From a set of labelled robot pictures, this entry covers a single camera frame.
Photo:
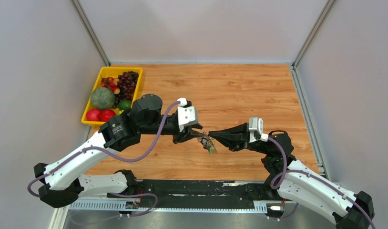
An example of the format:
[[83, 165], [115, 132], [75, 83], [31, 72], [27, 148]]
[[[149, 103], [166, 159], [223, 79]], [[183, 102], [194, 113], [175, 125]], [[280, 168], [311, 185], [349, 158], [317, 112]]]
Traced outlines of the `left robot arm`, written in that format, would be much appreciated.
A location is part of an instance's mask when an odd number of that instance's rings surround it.
[[145, 94], [132, 107], [112, 117], [100, 126], [85, 143], [64, 158], [52, 164], [34, 166], [35, 182], [42, 186], [37, 192], [31, 184], [27, 190], [53, 208], [72, 204], [85, 196], [105, 194], [109, 197], [133, 197], [138, 190], [134, 174], [119, 170], [110, 175], [87, 175], [86, 171], [107, 157], [132, 163], [143, 160], [147, 153], [134, 159], [119, 156], [126, 148], [140, 143], [142, 135], [154, 135], [149, 147], [152, 151], [162, 135], [170, 135], [174, 144], [201, 137], [197, 109], [192, 103], [179, 98], [165, 112], [163, 102], [154, 94]]

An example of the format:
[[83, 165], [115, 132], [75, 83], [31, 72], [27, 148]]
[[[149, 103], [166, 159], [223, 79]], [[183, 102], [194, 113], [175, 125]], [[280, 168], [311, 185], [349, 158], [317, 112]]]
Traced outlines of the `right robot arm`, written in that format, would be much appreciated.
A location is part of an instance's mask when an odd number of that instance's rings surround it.
[[261, 162], [269, 173], [264, 192], [270, 199], [279, 196], [302, 205], [332, 222], [337, 229], [374, 229], [371, 195], [355, 193], [334, 184], [296, 159], [289, 134], [284, 130], [263, 132], [262, 120], [207, 134], [230, 151], [247, 149], [265, 154]]

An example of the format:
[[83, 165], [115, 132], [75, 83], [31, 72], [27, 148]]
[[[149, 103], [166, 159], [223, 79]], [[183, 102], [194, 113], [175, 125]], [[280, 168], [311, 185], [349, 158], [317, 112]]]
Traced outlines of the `green lime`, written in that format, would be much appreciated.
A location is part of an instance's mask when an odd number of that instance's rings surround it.
[[132, 102], [130, 100], [122, 100], [118, 103], [118, 108], [120, 111], [129, 110], [132, 106]]

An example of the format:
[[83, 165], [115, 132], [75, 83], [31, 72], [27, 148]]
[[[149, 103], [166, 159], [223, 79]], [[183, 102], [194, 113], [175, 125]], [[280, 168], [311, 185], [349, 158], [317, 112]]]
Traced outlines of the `dark grape bunch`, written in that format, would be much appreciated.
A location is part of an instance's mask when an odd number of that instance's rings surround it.
[[113, 89], [113, 93], [115, 94], [113, 108], [116, 108], [123, 100], [132, 102], [138, 78], [139, 74], [137, 72], [128, 71], [113, 80], [113, 83], [117, 83], [116, 87]]

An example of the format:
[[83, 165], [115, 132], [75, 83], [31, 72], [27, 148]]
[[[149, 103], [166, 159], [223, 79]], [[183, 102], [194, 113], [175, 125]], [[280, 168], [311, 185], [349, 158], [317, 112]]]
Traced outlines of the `red apple right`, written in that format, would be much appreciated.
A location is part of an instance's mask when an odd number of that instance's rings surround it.
[[100, 114], [100, 121], [108, 122], [114, 116], [116, 116], [116, 113], [114, 110], [111, 110], [111, 109], [102, 110]]

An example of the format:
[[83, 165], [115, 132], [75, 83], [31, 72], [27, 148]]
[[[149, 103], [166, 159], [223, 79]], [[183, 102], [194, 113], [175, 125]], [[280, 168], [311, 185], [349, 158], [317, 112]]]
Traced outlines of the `red apple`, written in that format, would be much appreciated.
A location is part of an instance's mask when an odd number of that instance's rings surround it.
[[100, 121], [108, 122], [114, 116], [116, 116], [116, 113], [114, 110], [111, 110], [111, 109], [102, 110], [100, 114]]
[[101, 120], [101, 110], [94, 108], [87, 111], [85, 118], [87, 121], [98, 122]]

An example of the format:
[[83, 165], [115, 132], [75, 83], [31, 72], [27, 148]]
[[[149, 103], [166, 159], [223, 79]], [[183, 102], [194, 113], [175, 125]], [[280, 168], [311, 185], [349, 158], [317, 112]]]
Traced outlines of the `green melon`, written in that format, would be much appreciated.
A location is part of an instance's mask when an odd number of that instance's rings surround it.
[[115, 104], [114, 93], [105, 87], [98, 87], [93, 90], [90, 96], [91, 104], [98, 109], [105, 110], [110, 109]]

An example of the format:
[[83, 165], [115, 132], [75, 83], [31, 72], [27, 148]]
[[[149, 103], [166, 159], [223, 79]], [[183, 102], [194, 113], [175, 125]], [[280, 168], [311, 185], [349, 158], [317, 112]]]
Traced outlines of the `small red fruits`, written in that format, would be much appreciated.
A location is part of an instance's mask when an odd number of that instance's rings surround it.
[[120, 93], [120, 88], [118, 87], [119, 79], [113, 77], [107, 77], [101, 79], [101, 87], [110, 89], [114, 94]]

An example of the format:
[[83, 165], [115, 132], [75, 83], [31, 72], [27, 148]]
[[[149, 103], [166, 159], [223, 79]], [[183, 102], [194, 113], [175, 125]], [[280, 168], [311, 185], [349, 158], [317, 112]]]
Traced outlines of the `red apple left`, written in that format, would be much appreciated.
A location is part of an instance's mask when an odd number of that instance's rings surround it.
[[98, 122], [101, 120], [101, 110], [94, 108], [87, 111], [85, 118], [87, 121]]

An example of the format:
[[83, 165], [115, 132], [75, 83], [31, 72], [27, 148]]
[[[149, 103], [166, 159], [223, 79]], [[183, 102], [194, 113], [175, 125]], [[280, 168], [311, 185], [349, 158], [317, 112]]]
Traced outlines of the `yellow plastic bin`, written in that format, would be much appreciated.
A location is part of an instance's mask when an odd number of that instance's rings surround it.
[[143, 70], [138, 67], [103, 67], [99, 71], [81, 122], [98, 127], [130, 109], [141, 92]]

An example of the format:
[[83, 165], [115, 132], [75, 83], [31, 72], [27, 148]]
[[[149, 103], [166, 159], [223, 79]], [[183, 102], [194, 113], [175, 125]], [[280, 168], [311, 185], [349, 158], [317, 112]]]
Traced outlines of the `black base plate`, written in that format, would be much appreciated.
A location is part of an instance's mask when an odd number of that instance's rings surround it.
[[263, 182], [150, 180], [139, 181], [123, 194], [155, 194], [160, 207], [245, 208], [254, 201], [282, 201], [276, 190]]

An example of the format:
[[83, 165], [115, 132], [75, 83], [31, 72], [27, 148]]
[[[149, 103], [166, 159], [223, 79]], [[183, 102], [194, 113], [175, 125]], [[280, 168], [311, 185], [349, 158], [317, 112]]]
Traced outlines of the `aluminium frame rail right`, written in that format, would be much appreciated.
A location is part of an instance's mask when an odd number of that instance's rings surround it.
[[322, 149], [320, 147], [319, 142], [319, 136], [315, 129], [315, 121], [312, 114], [312, 108], [310, 106], [310, 102], [308, 99], [308, 93], [305, 86], [305, 79], [302, 77], [301, 74], [301, 65], [303, 63], [303, 60], [312, 46], [316, 36], [319, 34], [320, 30], [322, 29], [323, 25], [325, 24], [325, 21], [329, 17], [333, 7], [336, 5], [336, 0], [327, 0], [325, 2], [325, 5], [320, 12], [318, 18], [316, 19], [315, 23], [312, 26], [312, 29], [310, 30], [309, 34], [307, 35], [303, 45], [301, 46], [295, 60], [290, 65], [291, 70], [291, 76], [292, 80], [296, 89], [296, 94], [298, 97], [299, 105], [301, 108], [301, 112], [306, 124], [306, 129], [308, 132], [308, 136], [310, 139], [311, 147], [316, 159], [317, 168], [318, 168], [318, 174], [326, 177], [327, 171], [326, 166], [324, 163], [324, 158], [322, 154]]

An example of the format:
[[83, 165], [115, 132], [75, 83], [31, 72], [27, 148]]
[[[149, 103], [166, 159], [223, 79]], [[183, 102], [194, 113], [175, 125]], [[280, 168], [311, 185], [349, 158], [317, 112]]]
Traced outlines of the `aluminium frame post left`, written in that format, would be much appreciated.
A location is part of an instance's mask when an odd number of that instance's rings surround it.
[[85, 10], [83, 9], [83, 6], [79, 0], [70, 0], [70, 3], [72, 4], [77, 16], [79, 17], [84, 29], [86, 30], [93, 46], [96, 49], [96, 52], [98, 53], [102, 63], [104, 66], [111, 66], [111, 62], [106, 55], [104, 48], [102, 47], [96, 33], [94, 32], [94, 29], [87, 17], [87, 14], [85, 13]]

